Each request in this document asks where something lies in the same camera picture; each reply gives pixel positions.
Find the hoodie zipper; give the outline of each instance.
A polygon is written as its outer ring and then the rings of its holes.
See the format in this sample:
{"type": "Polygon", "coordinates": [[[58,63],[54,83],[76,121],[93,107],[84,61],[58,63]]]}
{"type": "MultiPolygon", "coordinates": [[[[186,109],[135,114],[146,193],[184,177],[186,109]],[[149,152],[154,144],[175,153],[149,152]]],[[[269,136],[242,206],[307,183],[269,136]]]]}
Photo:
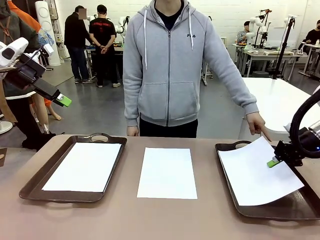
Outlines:
{"type": "Polygon", "coordinates": [[[166,126],[169,127],[170,114],[170,73],[171,73],[171,31],[168,31],[168,105],[166,112],[166,126]]]}

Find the hoodie pocket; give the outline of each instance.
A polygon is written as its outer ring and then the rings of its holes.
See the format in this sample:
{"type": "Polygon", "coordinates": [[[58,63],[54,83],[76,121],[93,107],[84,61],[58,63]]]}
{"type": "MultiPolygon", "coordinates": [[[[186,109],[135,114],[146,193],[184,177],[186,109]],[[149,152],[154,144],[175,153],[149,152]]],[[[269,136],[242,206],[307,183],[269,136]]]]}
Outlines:
{"type": "Polygon", "coordinates": [[[171,83],[170,119],[183,119],[197,112],[197,98],[194,83],[171,83]]]}
{"type": "Polygon", "coordinates": [[[152,120],[165,120],[168,105],[167,83],[144,84],[139,96],[139,112],[152,120]]]}

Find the black hair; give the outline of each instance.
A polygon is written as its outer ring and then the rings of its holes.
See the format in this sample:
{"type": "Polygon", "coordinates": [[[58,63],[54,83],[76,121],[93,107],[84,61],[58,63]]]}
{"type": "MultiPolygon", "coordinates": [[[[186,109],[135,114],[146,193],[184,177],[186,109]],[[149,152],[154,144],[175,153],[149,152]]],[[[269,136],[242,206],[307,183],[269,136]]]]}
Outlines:
{"type": "Polygon", "coordinates": [[[96,10],[98,11],[99,14],[105,15],[107,13],[107,8],[105,5],[99,5],[96,10]]]}
{"type": "Polygon", "coordinates": [[[75,8],[74,12],[79,13],[79,9],[84,9],[84,7],[79,5],[75,8]]]}

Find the hand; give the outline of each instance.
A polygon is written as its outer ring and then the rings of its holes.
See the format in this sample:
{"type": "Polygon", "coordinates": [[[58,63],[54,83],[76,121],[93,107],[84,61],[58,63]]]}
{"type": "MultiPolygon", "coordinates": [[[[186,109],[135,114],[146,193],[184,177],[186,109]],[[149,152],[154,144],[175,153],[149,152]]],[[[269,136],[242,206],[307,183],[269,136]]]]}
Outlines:
{"type": "Polygon", "coordinates": [[[246,116],[246,120],[248,121],[250,132],[252,135],[263,133],[268,141],[271,142],[271,138],[265,126],[266,122],[261,117],[260,113],[250,113],[246,116]]]}
{"type": "Polygon", "coordinates": [[[101,54],[105,54],[107,51],[108,51],[108,48],[104,47],[104,48],[101,50],[101,54]]]}
{"type": "Polygon", "coordinates": [[[126,134],[129,137],[139,137],[139,128],[138,126],[128,126],[126,129],[126,134]]]}

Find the orange shirt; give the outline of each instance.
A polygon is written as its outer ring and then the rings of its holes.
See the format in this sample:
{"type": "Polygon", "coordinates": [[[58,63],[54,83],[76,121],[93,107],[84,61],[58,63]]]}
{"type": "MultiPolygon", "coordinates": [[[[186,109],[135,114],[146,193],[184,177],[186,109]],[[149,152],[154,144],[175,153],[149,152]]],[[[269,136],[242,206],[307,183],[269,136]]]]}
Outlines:
{"type": "Polygon", "coordinates": [[[19,18],[21,18],[26,24],[33,28],[37,33],[40,31],[40,23],[38,23],[32,16],[20,10],[12,1],[8,1],[8,5],[12,12],[16,13],[19,18]]]}

